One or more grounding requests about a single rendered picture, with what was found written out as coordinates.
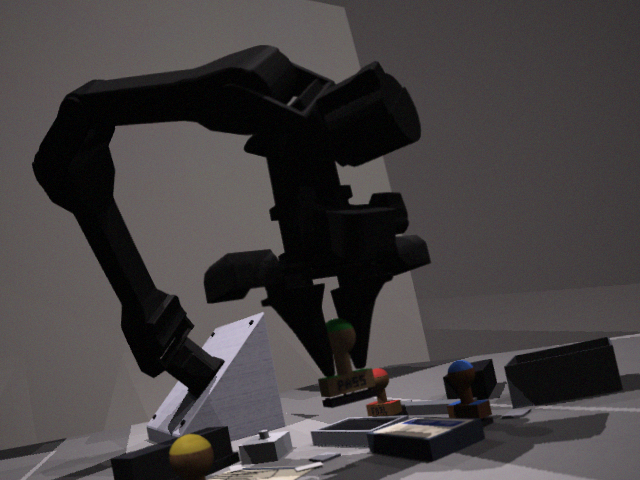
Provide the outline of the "brown rubber stamp with blue knob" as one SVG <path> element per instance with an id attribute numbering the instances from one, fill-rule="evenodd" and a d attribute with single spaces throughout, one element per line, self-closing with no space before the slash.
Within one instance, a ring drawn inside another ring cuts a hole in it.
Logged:
<path id="1" fill-rule="evenodd" d="M 479 418 L 482 420 L 483 428 L 493 424 L 489 400 L 474 400 L 471 384 L 476 373 L 470 362 L 457 360 L 448 369 L 448 380 L 457 387 L 461 401 L 451 403 L 447 406 L 449 418 Z"/>

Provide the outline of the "brown wooden hand stamp with red top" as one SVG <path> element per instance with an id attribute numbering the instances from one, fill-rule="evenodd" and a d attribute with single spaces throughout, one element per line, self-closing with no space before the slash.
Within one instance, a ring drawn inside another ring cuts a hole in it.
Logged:
<path id="1" fill-rule="evenodd" d="M 373 369 L 374 379 L 376 386 L 372 389 L 377 389 L 377 401 L 367 404 L 367 415 L 372 417 L 383 416 L 403 416 L 403 414 L 397 414 L 402 412 L 400 400 L 387 401 L 385 387 L 389 382 L 388 373 L 382 369 Z"/>

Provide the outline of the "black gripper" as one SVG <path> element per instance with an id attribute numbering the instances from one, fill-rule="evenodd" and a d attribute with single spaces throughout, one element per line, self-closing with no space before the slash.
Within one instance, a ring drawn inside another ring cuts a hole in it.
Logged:
<path id="1" fill-rule="evenodd" d="M 333 192 L 334 191 L 334 192 Z M 356 343 L 349 352 L 355 369 L 366 366 L 370 327 L 376 299 L 394 276 L 431 264 L 426 241 L 418 235 L 396 237 L 396 251 L 377 252 L 366 258 L 346 259 L 317 250 L 297 259 L 293 242 L 294 205 L 300 193 L 311 192 L 314 203 L 334 205 L 334 197 L 353 197 L 351 185 L 341 185 L 333 174 L 311 174 L 290 179 L 273 190 L 271 221 L 278 221 L 284 253 L 270 249 L 227 253 L 207 270 L 207 303 L 245 298 L 250 289 L 265 287 L 263 307 L 272 307 L 295 333 L 324 376 L 335 376 L 334 357 L 322 302 L 325 283 L 313 279 L 337 276 L 339 288 L 331 290 L 338 318 L 349 321 Z M 278 260 L 279 259 L 279 260 Z M 311 269 L 310 269 L 311 268 Z"/>

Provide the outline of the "yellow rubber stamp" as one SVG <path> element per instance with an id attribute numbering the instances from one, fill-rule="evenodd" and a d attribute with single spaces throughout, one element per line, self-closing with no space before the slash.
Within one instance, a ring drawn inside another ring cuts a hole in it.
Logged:
<path id="1" fill-rule="evenodd" d="M 206 480 L 213 465 L 214 453 L 205 438 L 186 434 L 171 446 L 169 460 L 174 471 L 187 480 Z"/>

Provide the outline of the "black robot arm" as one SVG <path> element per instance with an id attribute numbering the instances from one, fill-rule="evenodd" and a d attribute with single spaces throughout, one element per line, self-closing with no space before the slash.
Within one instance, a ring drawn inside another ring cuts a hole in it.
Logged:
<path id="1" fill-rule="evenodd" d="M 199 398 L 225 361 L 188 338 L 193 323 L 177 296 L 155 287 L 113 197 L 115 126 L 174 121 L 252 135 L 244 151 L 267 158 L 272 191 L 305 175 L 339 177 L 335 161 L 361 166 L 409 146 L 421 123 L 408 91 L 378 61 L 336 85 L 268 45 L 195 69 L 93 79 L 65 96 L 35 154 L 36 180 L 75 215 L 121 301 L 121 329 L 140 370 L 152 378 L 166 371 Z M 315 249 L 346 259 L 392 253 L 409 224 L 399 192 L 373 193 L 361 205 L 348 197 L 316 205 L 311 192 L 296 200 L 297 259 Z"/>

